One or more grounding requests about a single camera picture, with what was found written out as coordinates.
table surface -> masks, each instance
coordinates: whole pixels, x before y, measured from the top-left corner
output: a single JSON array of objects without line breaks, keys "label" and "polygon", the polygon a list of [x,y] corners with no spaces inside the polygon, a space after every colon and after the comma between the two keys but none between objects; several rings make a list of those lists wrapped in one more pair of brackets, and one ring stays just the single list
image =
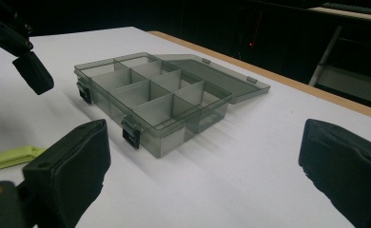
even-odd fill
[{"label": "table surface", "polygon": [[[353,227],[305,176],[298,157],[307,119],[338,124],[371,141],[371,109],[202,47],[176,44],[160,32],[115,28],[30,40],[55,88],[35,95],[11,63],[14,57],[0,48],[0,151],[49,147],[77,125],[106,119],[111,167],[77,227]],[[120,126],[79,97],[73,73],[78,64],[143,51],[196,54],[271,89],[230,105],[222,121],[155,159],[144,148],[134,150]],[[0,170],[0,181],[20,183],[23,166]]]}]

